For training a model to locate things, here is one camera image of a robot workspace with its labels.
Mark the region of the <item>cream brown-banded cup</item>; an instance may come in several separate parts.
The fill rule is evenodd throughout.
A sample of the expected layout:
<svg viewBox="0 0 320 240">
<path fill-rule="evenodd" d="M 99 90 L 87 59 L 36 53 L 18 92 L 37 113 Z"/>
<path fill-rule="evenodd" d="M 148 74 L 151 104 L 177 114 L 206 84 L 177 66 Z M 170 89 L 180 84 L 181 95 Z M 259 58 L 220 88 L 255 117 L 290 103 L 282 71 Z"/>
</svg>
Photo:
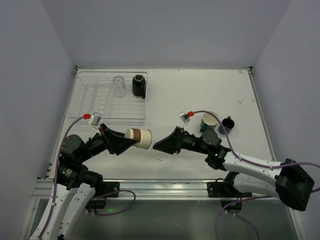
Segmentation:
<svg viewBox="0 0 320 240">
<path fill-rule="evenodd" d="M 134 146 L 140 149 L 147 150 L 152 143 L 152 132 L 149 129 L 128 128 L 124 133 L 124 137 L 135 140 Z"/>
</svg>

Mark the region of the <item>teal mug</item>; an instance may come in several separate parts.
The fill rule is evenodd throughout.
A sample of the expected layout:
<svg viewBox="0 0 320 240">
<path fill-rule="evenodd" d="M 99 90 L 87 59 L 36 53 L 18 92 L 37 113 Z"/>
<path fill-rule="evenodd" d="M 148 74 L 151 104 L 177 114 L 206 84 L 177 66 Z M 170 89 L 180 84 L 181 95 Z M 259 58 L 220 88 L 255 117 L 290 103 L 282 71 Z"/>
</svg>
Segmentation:
<svg viewBox="0 0 320 240">
<path fill-rule="evenodd" d="M 214 130 L 215 127 L 218 125 L 219 122 L 217 121 L 217 119 L 213 115 L 218 117 L 218 115 L 213 111 L 210 111 L 210 113 L 204 113 L 202 115 L 201 123 L 200 123 L 200 130 L 199 130 L 199 132 L 201 134 L 209 129 Z"/>
</svg>

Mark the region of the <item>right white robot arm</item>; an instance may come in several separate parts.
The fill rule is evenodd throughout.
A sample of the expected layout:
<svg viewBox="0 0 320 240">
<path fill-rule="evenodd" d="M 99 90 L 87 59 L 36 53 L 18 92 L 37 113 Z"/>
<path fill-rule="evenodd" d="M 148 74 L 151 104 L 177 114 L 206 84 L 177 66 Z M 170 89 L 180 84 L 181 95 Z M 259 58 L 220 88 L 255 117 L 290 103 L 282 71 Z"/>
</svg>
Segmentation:
<svg viewBox="0 0 320 240">
<path fill-rule="evenodd" d="M 315 181 L 302 168 L 300 162 L 265 161 L 237 153 L 221 144 L 213 129 L 200 137 L 176 127 L 173 133 L 156 142 L 153 149 L 170 155 L 188 150 L 205 154 L 205 162 L 214 170 L 227 172 L 224 191 L 232 194 L 260 194 L 281 200 L 286 206 L 305 211 Z"/>
</svg>

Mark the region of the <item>clear glass cup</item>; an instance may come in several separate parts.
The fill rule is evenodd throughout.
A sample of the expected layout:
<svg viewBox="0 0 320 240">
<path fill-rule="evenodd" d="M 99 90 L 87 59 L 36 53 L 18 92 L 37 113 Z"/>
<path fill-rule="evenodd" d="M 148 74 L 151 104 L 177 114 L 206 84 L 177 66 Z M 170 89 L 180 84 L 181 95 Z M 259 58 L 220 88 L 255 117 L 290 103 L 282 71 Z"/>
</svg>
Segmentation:
<svg viewBox="0 0 320 240">
<path fill-rule="evenodd" d="M 115 97 L 122 97 L 127 93 L 126 81 L 123 76 L 116 75 L 112 79 L 112 93 Z"/>
</svg>

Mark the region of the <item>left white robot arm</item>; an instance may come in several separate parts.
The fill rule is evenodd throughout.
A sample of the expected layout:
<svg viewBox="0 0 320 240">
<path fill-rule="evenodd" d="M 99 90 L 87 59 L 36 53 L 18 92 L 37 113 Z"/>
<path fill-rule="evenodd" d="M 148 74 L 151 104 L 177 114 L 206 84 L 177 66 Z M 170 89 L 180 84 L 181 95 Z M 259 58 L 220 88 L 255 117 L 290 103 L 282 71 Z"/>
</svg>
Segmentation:
<svg viewBox="0 0 320 240">
<path fill-rule="evenodd" d="M 66 136 L 59 149 L 53 186 L 44 213 L 29 237 L 31 240 L 65 240 L 82 211 L 93 199 L 118 195 L 121 189 L 107 189 L 103 176 L 89 170 L 85 162 L 108 151 L 120 155 L 141 141 L 135 129 L 128 134 L 101 124 L 87 141 L 76 134 Z"/>
</svg>

